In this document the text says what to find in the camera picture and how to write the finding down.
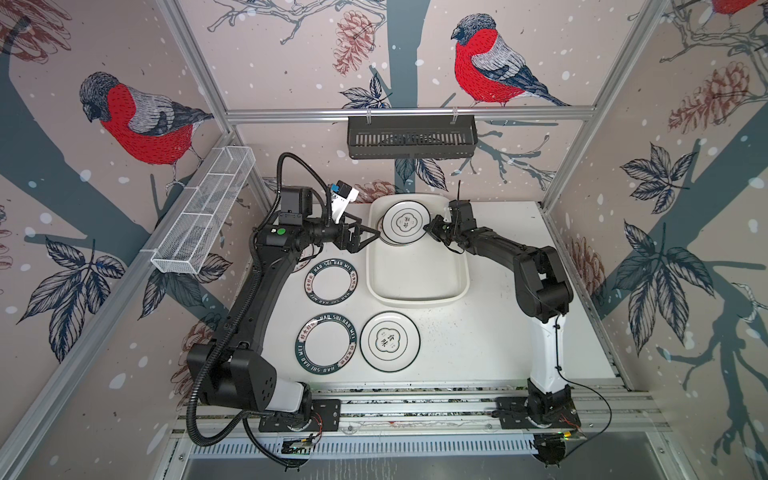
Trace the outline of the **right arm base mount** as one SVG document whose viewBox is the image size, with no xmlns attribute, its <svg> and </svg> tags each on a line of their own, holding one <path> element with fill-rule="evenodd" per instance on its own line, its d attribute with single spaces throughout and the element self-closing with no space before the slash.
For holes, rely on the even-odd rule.
<svg viewBox="0 0 768 480">
<path fill-rule="evenodd" d="M 580 429 L 582 424 L 570 396 L 499 397 L 491 416 L 505 430 L 521 429 Z"/>
</svg>

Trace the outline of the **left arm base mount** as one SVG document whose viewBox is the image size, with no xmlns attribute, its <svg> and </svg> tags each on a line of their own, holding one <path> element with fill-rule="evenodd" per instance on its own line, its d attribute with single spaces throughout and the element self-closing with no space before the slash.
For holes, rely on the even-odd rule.
<svg viewBox="0 0 768 480">
<path fill-rule="evenodd" d="M 338 399 L 304 402 L 297 412 L 269 412 L 260 417 L 260 433 L 336 432 L 339 429 L 341 401 Z"/>
</svg>

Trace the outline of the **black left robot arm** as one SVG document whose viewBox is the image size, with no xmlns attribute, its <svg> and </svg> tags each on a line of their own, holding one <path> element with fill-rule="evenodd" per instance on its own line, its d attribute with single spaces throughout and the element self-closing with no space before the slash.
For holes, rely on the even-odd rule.
<svg viewBox="0 0 768 480">
<path fill-rule="evenodd" d="M 194 345 L 187 356 L 193 384 L 187 415 L 201 405 L 235 409 L 246 414 L 308 416 L 309 387 L 280 378 L 263 357 L 267 327 L 280 293 L 311 245 L 335 245 L 357 253 L 380 237 L 380 232 L 345 214 L 340 223 L 320 218 L 299 223 L 267 225 L 254 233 L 253 263 L 227 318 L 210 341 Z"/>
</svg>

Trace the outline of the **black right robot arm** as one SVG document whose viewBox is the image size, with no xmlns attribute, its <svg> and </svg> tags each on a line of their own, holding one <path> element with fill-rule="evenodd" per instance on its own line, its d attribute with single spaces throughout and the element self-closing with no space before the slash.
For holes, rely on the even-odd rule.
<svg viewBox="0 0 768 480">
<path fill-rule="evenodd" d="M 435 216 L 423 230 L 448 249 L 457 245 L 461 253 L 513 273 L 518 307 L 533 321 L 527 417 L 536 426 L 549 426 L 573 408 L 571 386 L 562 373 L 562 327 L 574 292 L 560 255 L 552 246 L 529 246 L 478 226 L 468 200 L 450 201 L 449 213 L 449 219 Z"/>
</svg>

